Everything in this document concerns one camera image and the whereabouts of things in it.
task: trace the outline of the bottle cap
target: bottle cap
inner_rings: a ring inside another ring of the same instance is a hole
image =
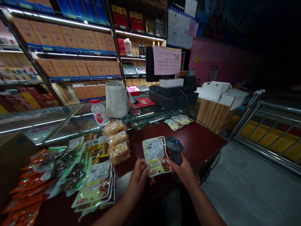
[[[97,104],[97,103],[99,103],[99,100],[91,100],[91,103],[92,104]]]

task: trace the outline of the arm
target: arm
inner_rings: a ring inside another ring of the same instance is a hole
[[[145,160],[138,159],[131,174],[131,178],[129,179],[129,185],[124,197],[92,226],[122,225],[143,194],[149,170],[150,167],[146,166]]]
[[[186,187],[200,224],[204,226],[226,225],[198,184],[190,163],[183,154],[181,154],[181,156],[182,164],[180,166],[169,159],[167,160],[167,163],[171,166],[173,171],[177,173]]]

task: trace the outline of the wine bottle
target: wine bottle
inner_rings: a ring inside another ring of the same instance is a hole
[[[142,54],[145,56],[145,46],[144,46],[144,41],[142,41]]]
[[[139,55],[140,55],[140,56],[142,55],[142,46],[141,46],[140,41],[139,41]]]

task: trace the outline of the tiled floor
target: tiled floor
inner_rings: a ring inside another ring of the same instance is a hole
[[[301,178],[229,141],[203,190],[228,225],[300,225]]]

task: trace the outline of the glass display counter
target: glass display counter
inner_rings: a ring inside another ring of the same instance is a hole
[[[101,131],[103,128],[96,123],[91,106],[91,103],[85,103],[0,116],[0,135],[23,132],[36,145],[49,145]],[[184,108],[166,110],[154,105],[136,110],[130,108],[122,120],[129,129],[139,130],[188,112]]]

